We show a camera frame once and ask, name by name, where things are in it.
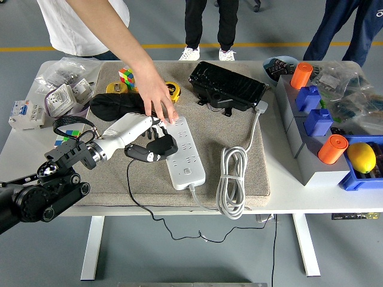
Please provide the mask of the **person's left hand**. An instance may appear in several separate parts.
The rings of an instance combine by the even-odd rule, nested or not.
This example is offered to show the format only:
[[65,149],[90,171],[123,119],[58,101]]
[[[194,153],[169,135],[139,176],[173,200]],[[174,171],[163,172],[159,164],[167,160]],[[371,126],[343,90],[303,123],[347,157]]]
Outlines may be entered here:
[[156,69],[135,71],[133,74],[144,103],[145,114],[151,116],[154,110],[162,122],[167,118],[173,124],[178,119],[178,113],[171,101],[168,87]]

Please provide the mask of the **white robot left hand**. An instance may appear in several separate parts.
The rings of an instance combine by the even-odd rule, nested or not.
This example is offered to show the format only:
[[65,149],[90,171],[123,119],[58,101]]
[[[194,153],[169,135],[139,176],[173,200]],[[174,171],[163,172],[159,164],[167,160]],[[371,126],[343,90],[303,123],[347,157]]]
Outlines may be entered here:
[[164,134],[167,132],[165,123],[157,117],[133,112],[125,114],[103,132],[101,139],[94,140],[101,149],[102,160],[109,160],[117,149],[131,144],[150,127],[161,128]]

